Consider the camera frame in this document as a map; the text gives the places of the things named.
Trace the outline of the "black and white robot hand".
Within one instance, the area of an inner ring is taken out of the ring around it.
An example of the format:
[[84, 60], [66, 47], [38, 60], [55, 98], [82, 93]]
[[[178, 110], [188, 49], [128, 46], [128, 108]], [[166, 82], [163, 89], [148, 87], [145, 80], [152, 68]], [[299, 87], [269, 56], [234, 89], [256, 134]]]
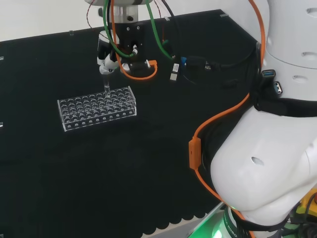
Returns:
[[[154, 66], [150, 65], [150, 61], [145, 58], [145, 32], [142, 23], [116, 23], [116, 43], [119, 50], [129, 55], [136, 52], [132, 58], [124, 58], [120, 56], [121, 64], [124, 70], [131, 76], [140, 77], [146, 72], [151, 72]], [[115, 50], [106, 36], [106, 32], [102, 31], [98, 41], [97, 64], [102, 75], [111, 74], [119, 67]]]

